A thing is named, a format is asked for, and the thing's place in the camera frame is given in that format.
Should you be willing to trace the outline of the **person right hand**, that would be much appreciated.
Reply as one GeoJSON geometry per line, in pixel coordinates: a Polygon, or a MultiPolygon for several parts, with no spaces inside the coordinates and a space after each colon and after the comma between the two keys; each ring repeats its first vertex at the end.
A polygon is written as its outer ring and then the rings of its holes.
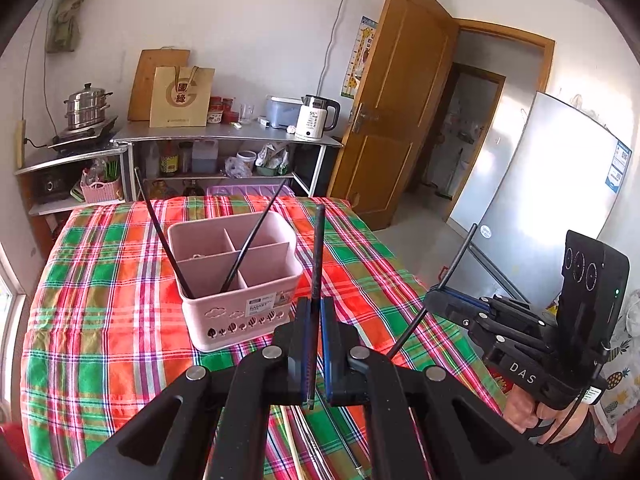
{"type": "Polygon", "coordinates": [[[552,419],[552,426],[539,438],[539,443],[544,444],[548,441],[562,441],[577,432],[589,415],[589,406],[579,403],[573,415],[568,414],[570,408],[555,411],[547,405],[537,403],[529,393],[514,385],[506,396],[502,416],[520,434],[536,427],[539,419],[552,419]]]}

